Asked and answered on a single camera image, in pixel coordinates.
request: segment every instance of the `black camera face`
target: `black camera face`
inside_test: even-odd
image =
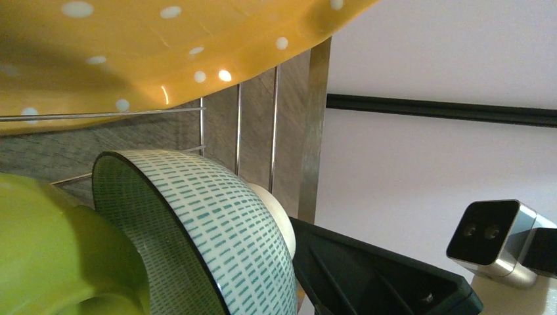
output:
[[[478,265],[490,265],[499,256],[520,202],[479,201],[466,208],[447,248],[447,256]]]

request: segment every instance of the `camera lens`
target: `camera lens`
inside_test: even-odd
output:
[[[471,236],[475,231],[476,231],[476,225],[474,223],[470,223],[464,228],[464,231],[462,231],[462,235],[468,237]]]
[[[489,228],[485,229],[485,233],[483,235],[488,240],[492,240],[492,239],[496,238],[499,235],[500,232],[501,231],[499,230],[499,225],[494,224],[494,225],[490,226]]]

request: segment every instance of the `black strip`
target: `black strip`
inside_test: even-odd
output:
[[[557,110],[401,100],[354,95],[327,95],[327,108],[399,115],[557,127]]]

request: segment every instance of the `dish rack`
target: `dish rack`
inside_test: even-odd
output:
[[[331,38],[311,49],[309,58],[309,75],[308,75],[308,98],[305,107],[305,131],[303,132],[303,152],[301,161],[301,180],[300,180],[300,198],[298,201],[298,218],[313,223],[315,218],[315,205],[317,200],[317,182],[319,177],[319,156],[321,154],[321,137],[323,133],[323,117],[326,103],[326,84],[328,77],[328,65],[330,56]],[[271,162],[269,168],[268,190],[275,192],[275,168],[277,156],[277,125],[279,112],[279,94],[281,65],[274,69],[273,81],[273,122],[272,122],[272,139],[271,139]],[[244,91],[242,83],[236,86],[236,134],[235,134],[235,150],[234,150],[234,167],[233,171],[239,175],[241,160],[241,143],[242,143],[242,105]],[[0,116],[1,122],[8,121],[29,121],[29,120],[50,120],[50,119],[83,119],[96,117],[137,117],[151,116],[160,114],[172,114],[182,112],[198,113],[198,145],[183,150],[184,152],[198,152],[201,156],[205,156],[206,151],[206,115],[205,111],[210,110],[205,104],[205,98],[200,98],[198,106],[173,108],[168,110],[149,110],[144,112],[121,112],[121,113],[82,113],[82,114],[51,114],[51,115],[26,115],[26,116]],[[0,171],[2,170],[2,161],[0,159]],[[70,182],[76,182],[89,178],[91,173],[76,174],[68,178],[60,178],[51,181],[53,185],[63,185]]]

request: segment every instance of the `lime green bowl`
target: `lime green bowl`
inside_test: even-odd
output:
[[[0,173],[0,314],[149,314],[127,237],[67,193]]]

